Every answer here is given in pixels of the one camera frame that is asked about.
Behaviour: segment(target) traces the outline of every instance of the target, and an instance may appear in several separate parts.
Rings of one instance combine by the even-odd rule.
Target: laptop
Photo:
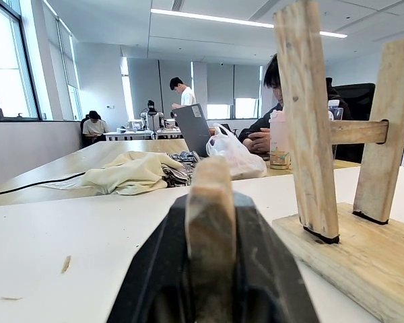
[[[196,151],[200,157],[208,157],[207,142],[211,135],[201,105],[183,106],[172,112],[189,150]]]

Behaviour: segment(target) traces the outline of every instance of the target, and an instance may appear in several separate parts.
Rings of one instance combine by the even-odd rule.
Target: hair
[[[274,55],[268,64],[265,78],[263,79],[263,85],[273,89],[281,86],[277,54]]]
[[[90,117],[90,119],[100,120],[100,116],[96,111],[90,111],[88,113],[88,116]]]
[[[173,79],[170,80],[169,82],[169,87],[173,91],[175,87],[178,86],[178,84],[184,84],[179,77],[174,77]]]

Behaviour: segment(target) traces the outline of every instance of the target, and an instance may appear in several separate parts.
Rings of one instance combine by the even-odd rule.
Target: man in white shirt
[[[92,140],[93,143],[98,141],[105,141],[105,133],[108,132],[108,126],[104,122],[96,111],[90,111],[88,114],[90,119],[83,123],[82,133],[86,138]]]
[[[179,77],[174,77],[169,83],[172,91],[177,91],[181,94],[181,104],[173,103],[172,109],[181,108],[182,106],[191,106],[196,103],[196,97],[193,90],[185,85]]]

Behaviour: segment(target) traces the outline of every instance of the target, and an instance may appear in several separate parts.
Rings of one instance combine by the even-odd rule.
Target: wooden base
[[[404,322],[404,223],[378,225],[340,203],[339,244],[304,231],[297,215],[273,228],[292,254],[382,322]]]

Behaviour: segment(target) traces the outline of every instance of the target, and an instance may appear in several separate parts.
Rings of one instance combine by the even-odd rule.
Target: hand
[[[247,147],[249,152],[253,151],[253,140],[246,138],[244,139],[244,141],[242,142],[242,144]]]
[[[253,153],[267,153],[269,151],[269,129],[261,128],[261,132],[252,133],[248,136],[253,140],[252,152]]]

